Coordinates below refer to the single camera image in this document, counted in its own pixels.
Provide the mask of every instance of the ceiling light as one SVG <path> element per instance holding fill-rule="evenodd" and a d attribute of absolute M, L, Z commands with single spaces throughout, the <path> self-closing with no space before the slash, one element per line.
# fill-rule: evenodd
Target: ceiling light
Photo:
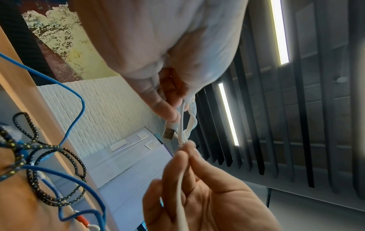
<path fill-rule="evenodd" d="M 286 44 L 284 20 L 282 18 L 282 9 L 280 0 L 271 0 L 271 10 L 274 17 L 274 26 L 276 34 L 276 42 L 278 43 L 280 64 L 289 62 L 288 47 Z"/>
<path fill-rule="evenodd" d="M 222 96 L 222 99 L 223 99 L 224 109 L 225 109 L 225 113 L 227 114 L 227 117 L 228 117 L 228 123 L 229 123 L 229 127 L 231 128 L 231 133 L 232 133 L 232 136 L 233 136 L 233 140 L 235 142 L 235 145 L 239 146 L 237 135 L 236 135 L 236 130 L 235 130 L 235 125 L 233 124 L 233 119 L 232 119 L 231 112 L 229 110 L 228 100 L 227 100 L 227 96 L 225 95 L 223 83 L 220 83 L 218 85 L 219 85 L 219 90 L 221 91 L 221 96 Z"/>

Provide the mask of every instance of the paper note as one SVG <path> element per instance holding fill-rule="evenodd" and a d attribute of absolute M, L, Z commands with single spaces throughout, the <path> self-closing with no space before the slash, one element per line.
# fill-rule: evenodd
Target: paper note
<path fill-rule="evenodd" d="M 145 146 L 152 150 L 154 149 L 156 146 L 158 146 L 160 144 L 160 142 L 158 142 L 157 140 L 151 140 L 150 142 L 148 142 L 147 144 L 145 144 Z"/>
<path fill-rule="evenodd" d="M 149 135 L 145 131 L 141 131 L 141 132 L 137 133 L 137 136 L 142 140 L 142 139 L 148 137 Z"/>
<path fill-rule="evenodd" d="M 117 150 L 118 148 L 120 148 L 120 147 L 122 147 L 122 146 L 124 146 L 124 145 L 126 145 L 127 144 L 127 142 L 126 142 L 126 140 L 121 140 L 121 141 L 119 141 L 119 142 L 116 142 L 115 144 L 112 144 L 111 146 L 110 146 L 110 150 L 111 151 L 115 151 L 115 150 Z"/>

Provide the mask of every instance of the wooden desk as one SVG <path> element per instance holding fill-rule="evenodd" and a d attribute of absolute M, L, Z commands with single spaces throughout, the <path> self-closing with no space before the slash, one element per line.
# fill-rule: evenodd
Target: wooden desk
<path fill-rule="evenodd" d="M 1 28 L 0 52 L 21 62 Z M 4 107 L 1 108 L 1 115 L 5 116 L 6 113 L 13 115 L 19 111 L 27 112 L 35 125 L 41 129 L 40 132 L 43 133 L 46 143 L 58 144 L 62 140 L 64 132 L 26 70 L 0 59 L 0 85 L 0 104 L 12 105 L 11 109 L 6 109 L 8 110 L 6 112 Z M 66 141 L 63 146 L 76 153 L 69 141 Z M 68 174 L 73 175 L 74 168 L 70 161 L 58 153 L 55 153 L 55 158 Z M 0 173 L 13 162 L 12 153 L 0 148 Z M 96 189 L 90 177 L 86 177 L 86 180 L 93 189 Z M 97 201 L 89 193 L 86 193 L 84 197 L 92 208 L 100 211 Z M 71 207 L 66 207 L 65 215 L 71 213 Z M 107 230 L 117 230 L 110 214 L 107 213 Z M 37 200 L 28 186 L 24 171 L 0 182 L 0 224 L 0 231 L 88 230 L 75 221 L 60 222 L 56 207 L 47 206 Z"/>

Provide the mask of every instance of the person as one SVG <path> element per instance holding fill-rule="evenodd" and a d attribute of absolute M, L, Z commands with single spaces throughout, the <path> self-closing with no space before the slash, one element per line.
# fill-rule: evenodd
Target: person
<path fill-rule="evenodd" d="M 274 215 L 243 181 L 205 161 L 189 141 L 166 165 L 162 180 L 153 180 L 143 197 L 149 231 L 177 230 L 176 187 L 183 170 L 181 200 L 190 231 L 281 230 Z"/>
<path fill-rule="evenodd" d="M 176 108 L 218 79 L 236 53 L 248 0 L 73 0 L 80 22 L 110 68 L 151 109 L 177 123 Z M 176 230 L 178 176 L 189 230 L 281 230 L 239 179 L 178 150 L 143 198 L 148 230 Z"/>

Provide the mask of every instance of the palm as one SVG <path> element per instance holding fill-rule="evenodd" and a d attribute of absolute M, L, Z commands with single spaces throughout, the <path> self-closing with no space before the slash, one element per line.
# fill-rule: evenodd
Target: palm
<path fill-rule="evenodd" d="M 164 170 L 162 181 L 153 181 L 143 198 L 148 230 L 178 230 L 177 179 L 188 162 L 191 167 L 184 174 L 181 202 L 189 231 L 281 230 L 273 214 L 245 183 L 197 157 L 199 153 L 189 149 L 189 145 L 192 143 L 175 154 Z"/>

